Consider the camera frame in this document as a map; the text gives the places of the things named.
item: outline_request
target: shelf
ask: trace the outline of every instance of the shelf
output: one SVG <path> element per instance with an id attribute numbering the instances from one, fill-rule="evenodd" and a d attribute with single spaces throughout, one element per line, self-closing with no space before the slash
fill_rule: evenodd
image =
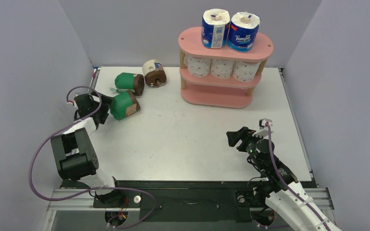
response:
<path id="1" fill-rule="evenodd" d="M 250 104 L 252 97 L 247 90 L 187 83 L 186 89 L 181 90 L 182 98 L 188 103 L 243 108 Z"/>
<path id="2" fill-rule="evenodd" d="M 188 69 L 181 69 L 179 68 L 179 73 L 181 74 L 182 78 L 185 79 L 188 83 L 198 84 L 198 85 L 206 85 L 206 86 L 217 86 L 217 87 L 227 87 L 227 88 L 239 88 L 239 89 L 249 89 L 256 86 L 260 79 L 262 78 L 261 75 L 255 76 L 254 79 L 250 82 L 240 82 L 231 76 L 230 78 L 216 78 L 211 74 L 208 74 L 205 77 L 199 78 L 191 75 L 188 72 Z"/>
<path id="3" fill-rule="evenodd" d="M 253 47 L 249 52 L 240 53 L 231 50 L 228 46 L 219 49 L 209 49 L 203 46 L 201 41 L 201 27 L 192 27 L 183 31 L 178 43 L 181 50 L 194 57 L 222 58 L 227 60 L 240 60 L 250 63 L 258 63 L 266 60 L 273 52 L 273 43 L 266 35 L 257 33 Z"/>

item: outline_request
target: wooden leg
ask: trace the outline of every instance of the wooden leg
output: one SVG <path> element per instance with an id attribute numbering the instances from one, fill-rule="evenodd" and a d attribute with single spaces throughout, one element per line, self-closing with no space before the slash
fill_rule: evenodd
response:
<path id="1" fill-rule="evenodd" d="M 186 90 L 186 81 L 184 78 L 182 78 L 182 76 L 181 76 L 181 89 Z"/>
<path id="2" fill-rule="evenodd" d="M 249 90 L 248 90 L 248 96 L 252 96 L 253 95 L 253 90 L 254 90 L 254 87 L 249 88 Z"/>
<path id="3" fill-rule="evenodd" d="M 184 63 L 185 53 L 182 50 L 179 50 L 179 63 L 181 69 L 185 69 L 185 63 Z"/>
<path id="4" fill-rule="evenodd" d="M 261 76 L 262 75 L 262 71 L 264 69 L 264 66 L 266 65 L 266 62 L 267 62 L 267 59 L 262 61 L 260 64 L 259 64 L 259 69 L 257 69 L 257 72 L 256 72 L 256 75 L 257 76 Z"/>

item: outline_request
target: table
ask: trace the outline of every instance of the table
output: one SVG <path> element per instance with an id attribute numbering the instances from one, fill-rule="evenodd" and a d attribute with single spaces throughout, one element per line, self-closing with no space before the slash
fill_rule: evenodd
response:
<path id="1" fill-rule="evenodd" d="M 137 97 L 141 110 L 121 121 L 109 116 L 91 136 L 100 169 L 118 180 L 246 181 L 260 174 L 246 153 L 228 146 L 226 132 L 246 126 L 258 129 L 261 118 L 273 120 L 275 155 L 300 181 L 310 181 L 289 102 L 277 68 L 265 68 L 252 103 L 231 109 L 185 102 L 178 67 L 165 67 L 167 84 L 145 87 Z M 110 88 L 121 72 L 141 67 L 101 67 L 95 89 Z"/>

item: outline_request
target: toilet paper roll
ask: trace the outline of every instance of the toilet paper roll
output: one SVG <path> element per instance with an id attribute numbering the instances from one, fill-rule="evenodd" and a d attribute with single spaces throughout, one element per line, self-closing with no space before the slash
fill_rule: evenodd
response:
<path id="1" fill-rule="evenodd" d="M 260 63 L 252 64 L 236 61 L 233 67 L 233 77 L 240 82 L 250 82 L 254 79 Z"/>
<path id="2" fill-rule="evenodd" d="M 211 68 L 211 59 L 188 56 L 188 72 L 195 77 L 205 77 Z"/>
<path id="3" fill-rule="evenodd" d="M 228 47 L 238 52 L 250 51 L 259 31 L 259 24 L 260 18 L 252 13 L 236 13 L 230 22 Z"/>
<path id="4" fill-rule="evenodd" d="M 212 59 L 211 75 L 216 78 L 230 78 L 234 64 L 235 61 L 232 60 Z"/>
<path id="5" fill-rule="evenodd" d="M 202 44 L 207 48 L 221 48 L 226 44 L 229 32 L 229 12 L 211 9 L 203 13 Z"/>

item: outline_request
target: pink shelf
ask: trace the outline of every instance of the pink shelf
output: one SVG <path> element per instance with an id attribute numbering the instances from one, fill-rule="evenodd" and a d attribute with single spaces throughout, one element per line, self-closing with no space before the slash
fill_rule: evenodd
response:
<path id="1" fill-rule="evenodd" d="M 230 108 L 246 107 L 252 100 L 247 95 L 247 90 L 192 83 L 187 83 L 186 89 L 181 90 L 181 95 L 188 103 Z"/>
<path id="2" fill-rule="evenodd" d="M 192 27 L 183 31 L 178 43 L 185 54 L 194 57 L 221 58 L 227 60 L 240 60 L 250 63 L 258 63 L 266 60 L 273 52 L 273 43 L 266 35 L 257 33 L 253 47 L 249 52 L 240 53 L 224 46 L 219 49 L 209 49 L 203 46 L 201 41 L 201 27 Z"/>
<path id="3" fill-rule="evenodd" d="M 250 82 L 240 82 L 237 81 L 233 76 L 227 79 L 220 79 L 212 76 L 211 74 L 199 78 L 191 75 L 188 72 L 188 69 L 181 69 L 179 68 L 179 73 L 181 74 L 182 78 L 184 78 L 188 83 L 199 84 L 199 85 L 207 85 L 207 86 L 217 86 L 217 87 L 228 87 L 228 88 L 239 88 L 239 89 L 248 89 L 256 86 L 260 79 L 262 78 L 261 75 L 255 76 L 254 79 Z"/>

